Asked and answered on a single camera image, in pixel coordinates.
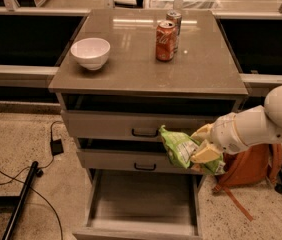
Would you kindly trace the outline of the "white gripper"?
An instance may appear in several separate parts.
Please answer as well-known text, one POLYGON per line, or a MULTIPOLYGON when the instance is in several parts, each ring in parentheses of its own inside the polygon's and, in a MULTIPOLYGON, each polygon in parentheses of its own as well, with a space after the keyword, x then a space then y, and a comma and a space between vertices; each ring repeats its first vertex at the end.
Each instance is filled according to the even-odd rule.
POLYGON ((219 117, 213 125, 205 124, 197 129, 191 138, 202 143, 190 160, 193 163, 208 163, 218 159, 222 150, 231 155, 247 150, 248 146, 240 139, 236 130, 235 119, 236 113, 229 113, 219 117))

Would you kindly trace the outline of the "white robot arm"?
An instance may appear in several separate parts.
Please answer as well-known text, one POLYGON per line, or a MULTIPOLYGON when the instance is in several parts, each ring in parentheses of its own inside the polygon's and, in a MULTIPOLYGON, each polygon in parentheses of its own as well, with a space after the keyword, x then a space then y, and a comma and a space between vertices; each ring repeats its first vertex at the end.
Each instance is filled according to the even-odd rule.
POLYGON ((282 85, 271 90, 264 104, 219 117, 192 134, 200 146, 191 155, 193 163, 234 155, 258 144, 282 143, 282 85))

